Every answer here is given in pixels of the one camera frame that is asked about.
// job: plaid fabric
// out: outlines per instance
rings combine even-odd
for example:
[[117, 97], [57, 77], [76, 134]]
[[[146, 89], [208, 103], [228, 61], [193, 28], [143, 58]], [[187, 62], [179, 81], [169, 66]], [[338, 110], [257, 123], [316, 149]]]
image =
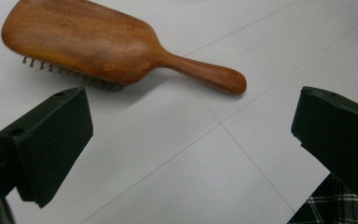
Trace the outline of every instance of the plaid fabric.
[[358, 223], [358, 197], [330, 175], [288, 223]]

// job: white tile floor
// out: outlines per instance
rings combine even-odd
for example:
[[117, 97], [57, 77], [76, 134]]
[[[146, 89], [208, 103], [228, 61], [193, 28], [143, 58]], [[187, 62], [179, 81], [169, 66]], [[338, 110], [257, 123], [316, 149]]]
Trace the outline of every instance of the white tile floor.
[[[94, 2], [249, 89], [226, 96], [167, 69], [117, 93], [86, 87], [94, 136], [47, 207], [7, 196], [18, 223], [286, 223], [328, 174], [290, 133], [301, 88], [358, 102], [358, 0]], [[0, 1], [0, 29], [15, 3]], [[0, 130], [79, 85], [0, 38]]]

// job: hairbrush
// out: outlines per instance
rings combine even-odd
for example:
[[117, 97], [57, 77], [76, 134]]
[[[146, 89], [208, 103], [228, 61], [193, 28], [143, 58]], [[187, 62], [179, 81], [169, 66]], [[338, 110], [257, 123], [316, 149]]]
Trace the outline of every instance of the hairbrush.
[[89, 80], [126, 86], [165, 67], [216, 90], [238, 95], [245, 77], [230, 68], [197, 62], [168, 52], [144, 21], [87, 0], [20, 0], [2, 28], [4, 43], [23, 55]]

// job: hairbrush head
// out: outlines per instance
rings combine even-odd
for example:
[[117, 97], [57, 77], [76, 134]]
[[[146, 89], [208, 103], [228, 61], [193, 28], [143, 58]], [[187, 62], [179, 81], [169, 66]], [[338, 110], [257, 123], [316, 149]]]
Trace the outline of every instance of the hairbrush head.
[[241, 73], [173, 55], [144, 21], [85, 0], [20, 0], [2, 37], [25, 57], [122, 85], [167, 67], [226, 93], [246, 90]]

